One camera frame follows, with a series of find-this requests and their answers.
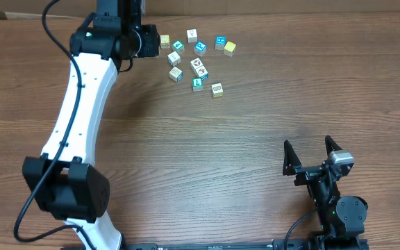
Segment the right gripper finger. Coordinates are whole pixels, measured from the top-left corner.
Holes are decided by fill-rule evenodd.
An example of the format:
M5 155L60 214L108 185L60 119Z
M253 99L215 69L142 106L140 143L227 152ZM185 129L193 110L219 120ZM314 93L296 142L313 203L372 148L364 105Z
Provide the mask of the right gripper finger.
M334 139L330 135L327 135L325 137L325 145L327 156L330 156L331 154L338 154L342 150L342 148L334 141Z
M302 168L301 161L295 153L292 145L288 140L283 143L284 147L284 161L283 161L283 175L291 176L297 173L297 169Z

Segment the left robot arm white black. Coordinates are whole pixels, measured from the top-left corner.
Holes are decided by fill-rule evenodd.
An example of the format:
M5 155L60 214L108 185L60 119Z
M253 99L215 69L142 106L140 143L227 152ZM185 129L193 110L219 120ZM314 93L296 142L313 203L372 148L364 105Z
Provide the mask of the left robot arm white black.
M95 147L122 62L160 52L157 28L142 24L143 11L140 0L99 1L71 35L63 48L69 81L56 124L41 154L22 165L28 202L74 230L83 249L126 248L107 212L110 184L95 168Z

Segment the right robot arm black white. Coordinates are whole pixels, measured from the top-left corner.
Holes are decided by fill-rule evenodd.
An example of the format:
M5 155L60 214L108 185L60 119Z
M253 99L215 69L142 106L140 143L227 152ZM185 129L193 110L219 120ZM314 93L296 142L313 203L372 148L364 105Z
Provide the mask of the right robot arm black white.
M289 141L284 141L283 175L294 176L296 186L305 185L315 208L290 227L283 248L290 245L293 230L316 214L321 230L311 232L299 249L368 249L368 242L359 235L365 232L367 202L357 196L342 196L336 182L347 176L354 165L350 151L342 149L332 138L325 137L327 159L320 165L304 167Z

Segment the white engraved block blue side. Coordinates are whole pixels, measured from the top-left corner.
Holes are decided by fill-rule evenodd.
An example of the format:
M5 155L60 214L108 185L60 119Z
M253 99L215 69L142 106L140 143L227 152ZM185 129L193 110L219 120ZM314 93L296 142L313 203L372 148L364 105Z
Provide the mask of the white engraved block blue side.
M179 82L183 77L183 71L177 67L173 67L169 71L169 77L175 81L176 83Z

